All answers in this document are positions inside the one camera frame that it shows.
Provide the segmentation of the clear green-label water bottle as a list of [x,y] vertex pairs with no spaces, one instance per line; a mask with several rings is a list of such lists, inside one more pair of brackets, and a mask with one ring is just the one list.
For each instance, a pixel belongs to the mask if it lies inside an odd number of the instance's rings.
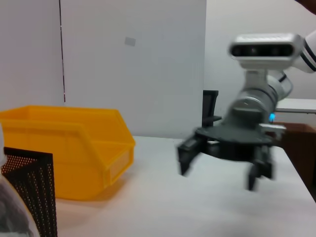
[[1,168],[7,162],[0,124],[0,237],[40,237],[32,215]]

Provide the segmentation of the brown cabinet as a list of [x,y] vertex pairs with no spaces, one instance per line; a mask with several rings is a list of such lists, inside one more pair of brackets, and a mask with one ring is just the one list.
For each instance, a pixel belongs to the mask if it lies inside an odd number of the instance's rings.
[[316,180],[316,128],[303,123],[276,122],[275,124],[286,127],[280,146],[306,187],[312,189]]

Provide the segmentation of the yellow plastic bin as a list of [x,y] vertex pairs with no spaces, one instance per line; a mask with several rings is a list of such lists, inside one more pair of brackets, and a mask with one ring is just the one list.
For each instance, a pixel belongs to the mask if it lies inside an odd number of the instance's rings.
[[135,141],[114,109],[25,106],[0,111],[7,147],[53,155],[57,198],[89,200],[134,161]]

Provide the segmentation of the black mesh pen holder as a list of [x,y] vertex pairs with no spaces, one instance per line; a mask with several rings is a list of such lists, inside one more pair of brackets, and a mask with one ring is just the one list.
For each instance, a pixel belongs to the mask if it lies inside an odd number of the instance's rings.
[[23,200],[40,237],[58,237],[53,155],[4,148],[7,162],[1,173]]

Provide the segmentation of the black chair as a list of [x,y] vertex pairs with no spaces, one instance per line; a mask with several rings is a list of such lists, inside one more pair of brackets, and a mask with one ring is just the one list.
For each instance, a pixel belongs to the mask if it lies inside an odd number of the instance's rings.
[[218,90],[204,90],[202,100],[202,127],[211,127],[214,122],[222,119],[220,116],[215,116],[215,104],[218,96]]

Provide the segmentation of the white desk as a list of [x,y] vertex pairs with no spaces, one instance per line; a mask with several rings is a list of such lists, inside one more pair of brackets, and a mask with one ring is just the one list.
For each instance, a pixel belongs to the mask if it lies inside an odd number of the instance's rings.
[[278,102],[276,112],[316,114],[316,99],[283,99]]

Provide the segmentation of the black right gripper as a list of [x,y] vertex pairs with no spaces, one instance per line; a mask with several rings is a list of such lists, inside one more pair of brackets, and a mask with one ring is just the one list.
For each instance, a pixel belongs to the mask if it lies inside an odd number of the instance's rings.
[[234,107],[217,126],[198,128],[196,135],[185,139],[178,147],[180,174],[185,176],[191,162],[205,147],[205,139],[215,141],[205,148],[208,155],[227,160],[252,160],[247,189],[254,190],[256,181],[266,177],[274,179],[274,162],[270,147],[273,138],[259,127],[266,119],[261,109]]

